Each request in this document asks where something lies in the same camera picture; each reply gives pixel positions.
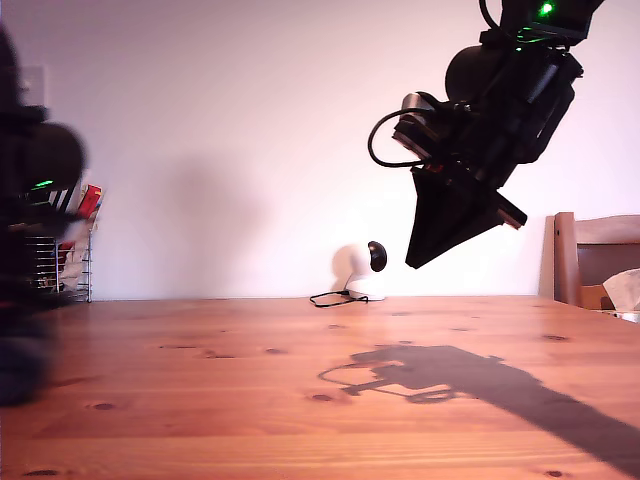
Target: wood knot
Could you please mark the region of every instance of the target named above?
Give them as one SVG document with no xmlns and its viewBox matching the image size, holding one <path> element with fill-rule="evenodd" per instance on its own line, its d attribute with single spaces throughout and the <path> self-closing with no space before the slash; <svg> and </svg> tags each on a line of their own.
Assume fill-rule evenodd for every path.
<svg viewBox="0 0 640 480">
<path fill-rule="evenodd" d="M 319 402 L 330 402 L 331 400 L 333 400 L 332 397 L 324 394 L 314 395 L 311 398 L 313 398 L 314 400 L 318 400 Z"/>
<path fill-rule="evenodd" d="M 54 475 L 60 475 L 57 470 L 33 470 L 23 474 L 23 477 L 52 477 Z"/>
<path fill-rule="evenodd" d="M 567 340 L 569 340 L 567 337 L 563 337 L 561 335 L 543 335 L 543 338 L 546 338 L 547 340 L 553 340 L 555 342 L 566 342 Z"/>
<path fill-rule="evenodd" d="M 113 410 L 116 406 L 113 403 L 98 403 L 93 408 L 94 410 Z"/>
</svg>

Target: black cable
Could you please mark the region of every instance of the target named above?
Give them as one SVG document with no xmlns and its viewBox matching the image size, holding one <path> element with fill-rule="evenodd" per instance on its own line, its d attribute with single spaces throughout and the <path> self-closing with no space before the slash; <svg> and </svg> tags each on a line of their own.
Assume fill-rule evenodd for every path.
<svg viewBox="0 0 640 480">
<path fill-rule="evenodd" d="M 366 295 L 360 298 L 351 298 L 349 297 L 348 299 L 342 301 L 342 302 L 336 302 L 336 303 L 324 303 L 324 304 L 318 304 L 316 303 L 316 298 L 320 298 L 320 297 L 326 297 L 327 295 L 349 295 L 349 290 L 341 290 L 339 292 L 327 292 L 327 293 L 321 293 L 320 295 L 313 295 L 311 297 L 309 297 L 309 300 L 311 301 L 311 303 L 313 303 L 316 307 L 318 308 L 328 308 L 328 307 L 337 307 L 339 305 L 346 305 L 347 303 L 353 303 L 353 302 L 366 302 L 369 303 L 369 297 L 367 297 Z"/>
<path fill-rule="evenodd" d="M 496 30 L 501 30 L 500 25 L 495 22 L 495 20 L 489 13 L 489 9 L 487 8 L 487 0 L 480 0 L 480 11 L 482 12 L 484 21 L 487 22 L 487 25 L 489 25 L 489 27 L 495 28 Z"/>
<path fill-rule="evenodd" d="M 369 149 L 369 155 L 374 162 L 382 167 L 387 168 L 401 168 L 401 167 L 415 167 L 417 165 L 425 165 L 427 162 L 424 160 L 417 160 L 413 162 L 385 162 L 384 160 L 380 160 L 375 152 L 373 151 L 373 139 L 378 133 L 378 130 L 382 125 L 391 120 L 392 118 L 399 117 L 401 115 L 406 115 L 407 113 L 430 113 L 431 110 L 427 110 L 426 108 L 403 108 L 402 110 L 398 110 L 397 112 L 390 113 L 389 115 L 385 115 L 380 119 L 378 123 L 373 127 L 371 133 L 369 134 L 369 140 L 367 142 L 367 148 Z"/>
</svg>

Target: blurry black object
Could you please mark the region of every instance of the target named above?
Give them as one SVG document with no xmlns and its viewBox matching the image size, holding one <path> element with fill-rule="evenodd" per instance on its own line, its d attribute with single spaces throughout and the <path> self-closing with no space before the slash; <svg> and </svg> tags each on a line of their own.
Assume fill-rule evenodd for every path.
<svg viewBox="0 0 640 480">
<path fill-rule="evenodd" d="M 46 122 L 44 107 L 23 105 L 18 85 L 16 53 L 0 26 L 0 406 L 31 399 L 46 377 L 53 339 L 35 315 L 61 301 L 32 288 L 27 238 L 58 237 L 77 220 L 49 197 L 75 188 L 84 167 L 78 137 Z"/>
<path fill-rule="evenodd" d="M 377 350 L 353 354 L 351 359 L 354 363 L 332 368 L 319 377 L 343 385 L 342 390 L 352 396 L 375 391 L 404 397 L 417 405 L 447 402 L 460 395 L 475 398 L 518 415 L 631 478 L 640 479 L 637 428 L 545 387 L 530 373 L 502 363 L 501 358 L 483 357 L 449 345 L 379 345 Z M 340 370 L 363 367 L 371 369 L 370 382 L 353 385 L 338 380 Z M 386 388 L 391 385 L 416 393 L 406 395 Z"/>
<path fill-rule="evenodd" d="M 480 46 L 451 61 L 449 100 L 412 93 L 402 110 L 378 122 L 369 137 L 374 161 L 413 167 L 418 200 L 408 265 L 419 268 L 497 225 L 526 223 L 526 214 L 497 189 L 547 148 L 583 74 L 569 50 L 587 37 L 602 1 L 503 0 L 498 25 L 480 0 L 491 28 Z M 375 133 L 394 117 L 400 118 L 393 138 L 419 160 L 394 164 L 375 155 Z"/>
</svg>

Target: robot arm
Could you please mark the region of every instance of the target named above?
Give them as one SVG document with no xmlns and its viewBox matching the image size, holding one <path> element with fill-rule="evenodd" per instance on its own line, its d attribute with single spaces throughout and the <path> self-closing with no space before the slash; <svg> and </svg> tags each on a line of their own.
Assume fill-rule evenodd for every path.
<svg viewBox="0 0 640 480">
<path fill-rule="evenodd" d="M 583 74 L 569 53 L 587 37 L 603 0 L 503 0 L 500 25 L 480 7 L 490 29 L 462 50 L 446 75 L 449 100 L 424 92 L 405 97 L 369 138 L 386 167 L 411 166 L 418 195 L 406 262 L 419 268 L 497 225 L 520 228 L 527 216 L 497 189 L 517 165 L 535 162 L 574 98 Z M 373 138 L 399 117 L 393 138 L 419 160 L 378 159 Z"/>
</svg>

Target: wooden chair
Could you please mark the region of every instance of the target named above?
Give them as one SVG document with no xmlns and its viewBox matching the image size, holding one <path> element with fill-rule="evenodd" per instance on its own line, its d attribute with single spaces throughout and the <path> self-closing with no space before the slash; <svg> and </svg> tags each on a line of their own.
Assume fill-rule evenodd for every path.
<svg viewBox="0 0 640 480">
<path fill-rule="evenodd" d="M 602 284 L 640 268 L 640 215 L 576 221 L 555 216 L 554 298 L 591 310 L 614 310 Z"/>
</svg>

